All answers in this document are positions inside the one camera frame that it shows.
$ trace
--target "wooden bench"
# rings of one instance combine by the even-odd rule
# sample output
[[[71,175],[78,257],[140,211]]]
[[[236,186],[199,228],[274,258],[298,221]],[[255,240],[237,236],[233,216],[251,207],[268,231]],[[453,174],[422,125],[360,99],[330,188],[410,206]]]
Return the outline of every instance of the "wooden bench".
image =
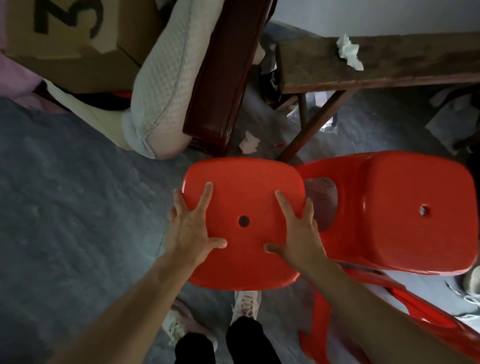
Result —
[[[301,131],[277,160],[289,161],[362,88],[480,82],[480,33],[352,37],[360,45],[359,72],[338,56],[337,38],[280,42],[276,61],[283,94],[299,100]],[[305,93],[335,90],[307,119]]]

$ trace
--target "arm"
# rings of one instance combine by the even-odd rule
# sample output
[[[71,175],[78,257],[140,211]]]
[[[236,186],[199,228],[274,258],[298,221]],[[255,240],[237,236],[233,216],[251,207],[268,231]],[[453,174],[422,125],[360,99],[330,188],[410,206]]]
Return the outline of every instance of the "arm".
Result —
[[[473,364],[327,258],[310,199],[297,219],[282,193],[277,191],[276,196],[287,222],[287,244],[267,244],[265,250],[280,255],[318,289],[373,363]]]
[[[77,340],[58,350],[50,364],[142,363],[180,289],[213,248],[224,239],[208,238],[205,212],[213,185],[205,187],[197,208],[189,211],[174,191],[165,254],[135,286],[107,308]]]

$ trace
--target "forearm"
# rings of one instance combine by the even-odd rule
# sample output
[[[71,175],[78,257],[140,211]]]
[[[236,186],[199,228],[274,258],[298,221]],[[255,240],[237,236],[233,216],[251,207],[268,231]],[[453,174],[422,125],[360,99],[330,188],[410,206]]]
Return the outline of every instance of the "forearm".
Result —
[[[327,259],[305,274],[373,363],[472,363]]]
[[[192,272],[193,265],[173,256],[159,258],[132,289],[49,363],[142,363]]]

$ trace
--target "black pants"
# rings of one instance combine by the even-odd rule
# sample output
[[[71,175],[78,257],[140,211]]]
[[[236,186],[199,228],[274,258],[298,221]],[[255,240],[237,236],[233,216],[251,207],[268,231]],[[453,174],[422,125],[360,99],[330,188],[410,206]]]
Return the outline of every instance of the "black pants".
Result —
[[[235,364],[281,364],[262,325],[250,317],[239,317],[227,331],[227,347]],[[175,347],[175,364],[215,364],[212,342],[204,334],[188,333]]]

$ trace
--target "red plastic stool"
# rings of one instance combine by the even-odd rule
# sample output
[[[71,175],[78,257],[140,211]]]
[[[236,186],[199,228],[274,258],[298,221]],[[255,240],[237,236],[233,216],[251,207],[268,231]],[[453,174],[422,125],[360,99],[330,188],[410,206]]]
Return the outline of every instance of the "red plastic stool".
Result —
[[[412,320],[454,349],[480,363],[480,334],[478,332],[447,312],[410,293],[403,284],[384,273],[370,273],[353,269],[345,269],[345,271],[359,282],[385,287],[393,297],[406,306]],[[317,364],[330,363],[326,354],[329,321],[330,306],[317,292],[311,333],[300,333],[302,351]]]
[[[206,213],[208,236],[228,241],[197,267],[190,282],[218,290],[256,291],[284,287],[300,275],[280,257],[266,254],[266,243],[285,244],[285,218],[275,198],[281,190],[300,217],[305,188],[285,163],[253,158],[215,158],[192,165],[183,181],[183,198],[195,208],[207,182],[213,182]]]
[[[337,261],[420,274],[461,274],[477,259],[473,179],[424,154],[353,154],[295,166],[304,180],[336,184],[336,219],[320,236]]]

